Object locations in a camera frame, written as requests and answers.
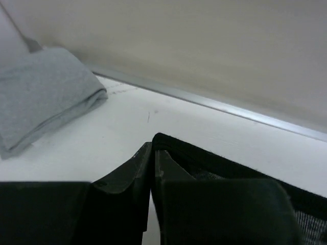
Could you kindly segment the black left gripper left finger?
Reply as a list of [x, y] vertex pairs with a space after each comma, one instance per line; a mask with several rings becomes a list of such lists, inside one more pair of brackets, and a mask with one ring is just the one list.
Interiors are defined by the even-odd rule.
[[94, 182], [1, 182], [1, 244], [141, 244], [152, 144]]

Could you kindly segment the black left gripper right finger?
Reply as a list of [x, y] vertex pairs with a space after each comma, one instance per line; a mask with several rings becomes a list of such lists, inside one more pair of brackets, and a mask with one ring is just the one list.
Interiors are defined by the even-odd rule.
[[198, 180], [155, 151], [151, 190], [161, 244], [302, 244], [309, 194], [275, 179]]

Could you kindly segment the black tank top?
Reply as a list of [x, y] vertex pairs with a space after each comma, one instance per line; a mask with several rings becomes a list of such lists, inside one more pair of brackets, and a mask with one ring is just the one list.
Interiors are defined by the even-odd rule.
[[[177, 138], [157, 133], [152, 139], [154, 151], [167, 151], [172, 159], [197, 180], [272, 179]], [[326, 244], [326, 197], [278, 180], [290, 197], [302, 230], [304, 244]]]

